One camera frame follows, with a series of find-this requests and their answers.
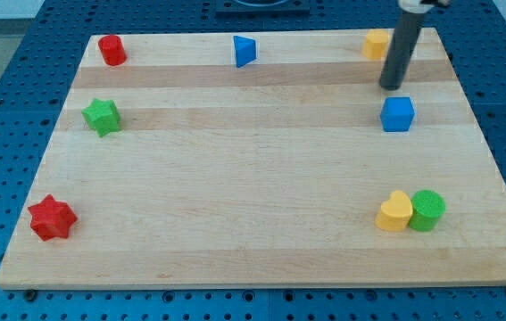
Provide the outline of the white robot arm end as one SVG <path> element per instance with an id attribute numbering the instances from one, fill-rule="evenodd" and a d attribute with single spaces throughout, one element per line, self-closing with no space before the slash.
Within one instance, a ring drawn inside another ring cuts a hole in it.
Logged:
<path id="1" fill-rule="evenodd" d="M 452 0 L 398 0 L 397 3 L 406 12 L 425 14 L 434 7 L 447 8 Z"/>

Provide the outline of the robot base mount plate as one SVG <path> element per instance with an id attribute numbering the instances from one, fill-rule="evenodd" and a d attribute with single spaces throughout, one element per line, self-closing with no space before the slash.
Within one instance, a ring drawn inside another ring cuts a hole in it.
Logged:
<path id="1" fill-rule="evenodd" d="M 215 0 L 214 3 L 217 16 L 307 14 L 311 10 L 310 0 Z"/>

